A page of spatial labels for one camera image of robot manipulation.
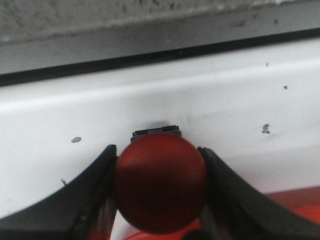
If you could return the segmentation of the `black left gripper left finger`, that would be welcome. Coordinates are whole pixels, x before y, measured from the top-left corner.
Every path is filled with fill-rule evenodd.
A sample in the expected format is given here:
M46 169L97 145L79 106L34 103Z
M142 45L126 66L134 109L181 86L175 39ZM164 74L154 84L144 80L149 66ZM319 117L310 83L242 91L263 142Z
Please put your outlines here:
M2 240L108 240L117 148L108 145L79 176L47 198L1 218Z

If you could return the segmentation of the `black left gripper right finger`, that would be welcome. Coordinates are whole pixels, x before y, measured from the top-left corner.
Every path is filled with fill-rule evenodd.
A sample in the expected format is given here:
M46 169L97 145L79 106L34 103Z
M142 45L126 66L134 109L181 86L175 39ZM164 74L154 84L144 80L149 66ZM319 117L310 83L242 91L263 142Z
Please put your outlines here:
M215 240L318 240L320 225L274 202L235 173L215 152L199 147L207 170L202 228Z

